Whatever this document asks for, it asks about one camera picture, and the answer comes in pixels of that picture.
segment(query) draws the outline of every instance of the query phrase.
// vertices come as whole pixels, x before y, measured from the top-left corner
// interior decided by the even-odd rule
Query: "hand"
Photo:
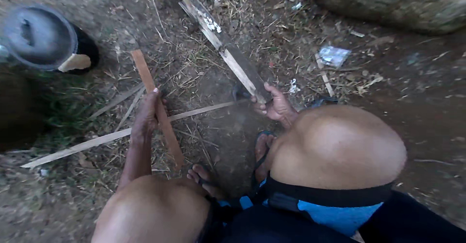
[[[279,121],[285,128],[291,127],[292,123],[298,117],[298,112],[291,106],[285,95],[276,87],[264,84],[265,90],[272,94],[273,100],[267,104],[257,103],[256,97],[251,97],[254,104],[254,110],[259,114],[265,115],[271,120]]]
[[[157,129],[158,121],[156,117],[156,111],[159,104],[159,96],[160,91],[157,88],[145,96],[142,107],[139,109],[139,112],[136,115],[136,120],[131,130],[131,135],[151,135],[154,130]]]

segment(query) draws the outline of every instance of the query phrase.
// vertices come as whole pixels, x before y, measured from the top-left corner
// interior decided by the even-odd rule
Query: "green grass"
[[[84,76],[40,70],[25,73],[44,104],[46,127],[34,147],[50,152],[76,143],[86,129],[91,107],[84,98],[89,87]]]

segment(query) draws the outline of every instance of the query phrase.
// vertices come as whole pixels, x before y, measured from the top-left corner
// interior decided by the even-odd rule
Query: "black waistband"
[[[363,189],[321,189],[284,184],[271,178],[269,173],[266,183],[259,189],[257,195],[270,198],[275,192],[279,192],[320,206],[356,208],[373,206],[386,201],[391,196],[391,186],[392,182]]]

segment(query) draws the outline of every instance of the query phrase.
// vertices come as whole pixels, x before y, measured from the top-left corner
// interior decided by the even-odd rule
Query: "foot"
[[[213,183],[212,175],[201,165],[195,164],[192,166],[192,169],[188,170],[187,178],[194,180],[197,184],[199,184],[201,178],[210,182],[210,184],[202,184],[202,188],[205,189],[211,197],[219,200],[226,198],[225,193],[219,187],[211,185]]]
[[[267,151],[266,145],[268,147],[272,147],[272,143],[275,139],[276,137],[274,137],[273,135],[267,135],[265,133],[261,134],[257,138],[256,147],[254,149],[254,154],[256,155],[256,162],[258,162],[262,157],[264,157],[265,152]],[[255,171],[256,180],[258,183],[265,180],[268,172],[270,171],[270,169],[266,166],[266,161],[267,160],[265,160],[265,162],[262,163]]]

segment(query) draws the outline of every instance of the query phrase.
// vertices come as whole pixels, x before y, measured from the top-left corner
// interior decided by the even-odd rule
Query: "knee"
[[[191,238],[203,227],[209,207],[209,202],[184,180],[143,176],[109,199],[97,219],[92,242],[138,241],[124,240],[129,235],[144,237],[139,242],[152,242],[151,235],[169,242],[171,230],[178,226],[189,228],[189,233],[175,237]]]
[[[346,105],[302,112],[279,141],[274,151],[277,164],[306,168],[312,173],[305,176],[325,183],[320,186],[356,189],[386,184],[399,175],[406,160],[403,141],[392,128],[375,115]]]

